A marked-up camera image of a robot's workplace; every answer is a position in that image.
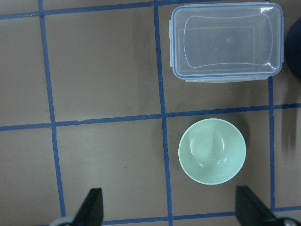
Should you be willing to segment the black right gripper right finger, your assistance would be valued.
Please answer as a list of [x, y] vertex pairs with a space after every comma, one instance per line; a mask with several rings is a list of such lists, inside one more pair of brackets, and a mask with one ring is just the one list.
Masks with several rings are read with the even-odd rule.
[[241, 226], [277, 226], [276, 216], [248, 186], [236, 186], [235, 214]]

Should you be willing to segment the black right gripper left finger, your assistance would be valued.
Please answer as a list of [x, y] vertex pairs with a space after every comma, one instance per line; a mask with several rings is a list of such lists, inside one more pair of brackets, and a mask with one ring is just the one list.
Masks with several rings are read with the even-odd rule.
[[73, 219], [74, 226], [101, 226], [104, 218], [101, 188], [92, 188]]

